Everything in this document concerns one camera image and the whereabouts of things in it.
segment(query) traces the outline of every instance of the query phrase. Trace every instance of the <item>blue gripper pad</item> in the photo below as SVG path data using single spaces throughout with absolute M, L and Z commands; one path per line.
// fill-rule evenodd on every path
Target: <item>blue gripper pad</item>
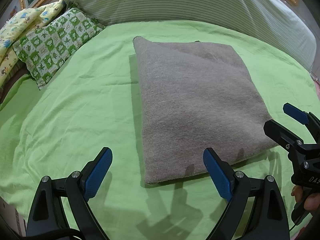
M 225 198 L 230 202 L 233 196 L 230 181 L 208 150 L 203 152 L 203 162 L 219 192 L 220 197 Z
M 309 123 L 307 114 L 289 103 L 284 104 L 283 112 L 303 125 Z
M 85 201 L 88 202 L 90 198 L 93 198 L 96 195 L 105 175 L 107 174 L 108 169 L 110 168 L 111 163 L 112 151 L 107 149 L 85 181 L 83 194 Z

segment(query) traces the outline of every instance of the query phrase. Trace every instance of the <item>finger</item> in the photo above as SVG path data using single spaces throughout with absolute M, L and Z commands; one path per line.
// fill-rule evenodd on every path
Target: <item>finger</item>
M 320 193 L 311 194 L 304 203 L 305 210 L 316 210 L 320 204 Z
M 294 194 L 294 198 L 296 200 L 296 202 L 300 202 L 302 200 L 302 196 L 303 196 L 303 190 L 301 186 L 297 186 L 293 192 Z
M 297 187 L 299 187 L 299 186 L 295 185 L 295 186 L 292 188 L 291 196 L 294 196 L 294 191 L 296 190 Z

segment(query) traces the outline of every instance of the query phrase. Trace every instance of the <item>screw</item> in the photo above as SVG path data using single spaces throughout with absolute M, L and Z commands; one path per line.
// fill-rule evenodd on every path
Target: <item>screw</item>
M 48 177 L 48 176 L 44 176 L 44 177 L 41 179 L 42 182 L 47 182 L 48 180 L 49 180 L 49 177 Z
M 242 178 L 244 176 L 244 173 L 242 171 L 236 171 L 236 176 L 238 178 Z
M 71 176 L 72 176 L 73 178 L 77 178 L 77 177 L 79 177 L 79 175 L 80 175 L 80 172 L 79 172 L 79 171 L 74 171 L 74 172 L 71 174 Z
M 268 175 L 267 176 L 267 180 L 270 181 L 270 182 L 274 182 L 275 178 L 272 177 L 271 175 Z
M 308 169 L 309 168 L 309 163 L 308 162 L 303 162 L 303 166 Z

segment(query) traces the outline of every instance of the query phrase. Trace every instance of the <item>gray folded towel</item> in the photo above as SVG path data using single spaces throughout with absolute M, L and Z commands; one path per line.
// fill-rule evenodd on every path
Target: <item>gray folded towel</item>
M 142 37 L 133 45 L 146 183 L 205 173 L 207 147 L 233 164 L 276 146 L 263 132 L 271 116 L 231 46 Z

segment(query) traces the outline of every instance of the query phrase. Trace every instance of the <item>bed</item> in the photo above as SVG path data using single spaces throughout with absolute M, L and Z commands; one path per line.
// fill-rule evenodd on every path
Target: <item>bed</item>
M 78 49 L 41 90 L 28 74 L 10 89 L 0 105 L 0 195 L 27 218 L 43 176 L 68 176 L 106 146 L 113 151 L 113 163 L 89 205 L 111 239 L 205 239 L 227 204 L 207 174 L 144 183 L 141 96 L 132 44 L 136 36 L 157 42 L 231 45 L 272 118 L 305 143 L 313 142 L 307 129 L 282 110 L 289 102 L 320 116 L 309 72 L 287 53 L 201 21 L 117 23 Z M 233 168 L 254 178 L 274 176 L 291 213 L 295 204 L 290 196 L 292 165 L 285 150 L 274 147 Z M 252 203 L 248 201 L 245 219 Z M 63 204 L 70 226 L 76 228 L 67 201 Z M 242 235 L 245 219 L 235 238 Z

